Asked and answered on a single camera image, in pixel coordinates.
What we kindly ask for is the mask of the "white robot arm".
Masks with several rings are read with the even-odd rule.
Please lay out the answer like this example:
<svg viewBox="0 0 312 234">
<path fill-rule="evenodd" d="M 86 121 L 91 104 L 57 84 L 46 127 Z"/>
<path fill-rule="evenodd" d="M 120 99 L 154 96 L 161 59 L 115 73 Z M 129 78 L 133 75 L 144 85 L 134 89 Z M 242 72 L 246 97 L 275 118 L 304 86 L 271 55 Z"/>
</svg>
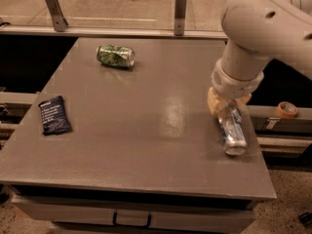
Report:
<svg viewBox="0 0 312 234">
<path fill-rule="evenodd" d="M 231 101 L 249 101 L 278 59 L 303 73 L 312 67 L 312 0 L 227 0 L 220 16 L 228 37 L 212 73 L 208 106 L 216 117 Z"/>
</svg>

